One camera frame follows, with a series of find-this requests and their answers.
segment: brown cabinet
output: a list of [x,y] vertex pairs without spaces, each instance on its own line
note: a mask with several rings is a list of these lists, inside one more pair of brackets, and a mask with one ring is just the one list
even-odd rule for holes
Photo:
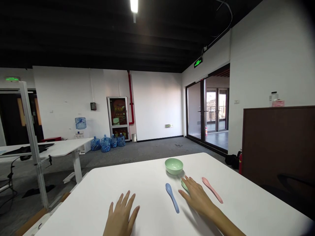
[[[243,176],[262,186],[288,191],[277,175],[294,175],[315,183],[315,106],[244,109]],[[314,187],[288,179],[303,198]]]

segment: hand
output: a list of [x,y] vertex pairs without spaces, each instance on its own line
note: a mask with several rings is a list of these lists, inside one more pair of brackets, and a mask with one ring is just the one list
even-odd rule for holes
[[191,177],[188,178],[186,175],[185,178],[186,179],[182,178],[182,181],[186,184],[190,196],[182,190],[178,190],[178,192],[197,213],[211,218],[217,207],[210,200],[200,184],[196,183]]
[[114,203],[112,202],[109,207],[108,218],[105,226],[103,236],[130,236],[132,228],[134,226],[135,220],[137,218],[140,206],[137,206],[131,214],[130,220],[130,210],[132,203],[136,197],[133,194],[127,203],[130,191],[127,192],[124,199],[124,194],[120,195],[118,202],[116,203],[115,210],[113,212]]

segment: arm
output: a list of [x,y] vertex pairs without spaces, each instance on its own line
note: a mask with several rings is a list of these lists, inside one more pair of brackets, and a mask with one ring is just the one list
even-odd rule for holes
[[178,192],[197,213],[213,221],[225,236],[245,236],[245,234],[213,204],[200,184],[196,183],[191,177],[188,178],[185,176],[185,178],[186,179],[182,178],[182,180],[186,184],[190,196],[182,190],[178,190]]

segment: tissue box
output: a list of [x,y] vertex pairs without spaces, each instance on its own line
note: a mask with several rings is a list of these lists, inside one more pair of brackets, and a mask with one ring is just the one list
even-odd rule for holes
[[272,102],[272,107],[284,107],[284,100],[275,100]]

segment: sliding glass door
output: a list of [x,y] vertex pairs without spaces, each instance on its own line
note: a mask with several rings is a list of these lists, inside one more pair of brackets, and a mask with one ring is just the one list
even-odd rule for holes
[[201,82],[194,83],[186,88],[187,98],[187,134],[201,140],[202,133],[202,104],[201,104]]
[[187,138],[227,154],[229,67],[186,87]]

